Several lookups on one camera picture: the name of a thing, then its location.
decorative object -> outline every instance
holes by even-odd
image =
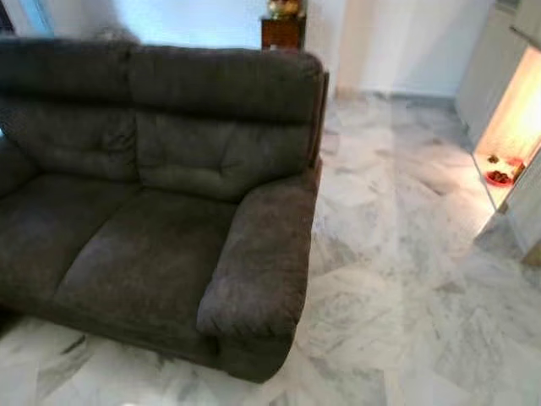
[[[269,0],[267,8],[272,17],[284,18],[297,15],[300,4],[298,0]]]
[[[513,184],[513,179],[511,179],[507,173],[500,171],[488,172],[486,174],[486,179],[489,184],[498,187],[507,187]]]

baseboard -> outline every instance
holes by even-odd
[[[359,90],[349,87],[337,87],[335,90],[336,97],[362,97],[367,95],[376,95],[386,100],[392,99],[415,99],[426,102],[434,102],[445,107],[455,108],[455,97],[449,95],[417,93],[407,91],[381,91],[381,90]]]

red bowl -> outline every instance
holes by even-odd
[[[484,178],[486,179],[486,181],[489,183],[489,184],[492,184],[493,186],[496,186],[498,188],[509,188],[510,186],[513,185],[513,179],[509,179],[507,182],[496,182],[495,180],[493,180],[491,177],[490,177],[490,174],[492,172],[487,172],[485,175],[484,175]]]

sofa armrest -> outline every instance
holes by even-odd
[[[241,202],[197,329],[215,337],[292,334],[304,306],[317,197],[312,172],[260,186]]]
[[[18,146],[0,135],[0,197],[13,192],[38,172],[37,166]]]

seat cushion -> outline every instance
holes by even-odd
[[[81,248],[138,188],[45,174],[2,198],[3,301],[51,298]]]
[[[170,349],[190,359],[215,352],[195,321],[235,210],[228,203],[145,189],[81,251],[56,303],[124,331],[127,339],[163,343],[170,337],[177,346]]]

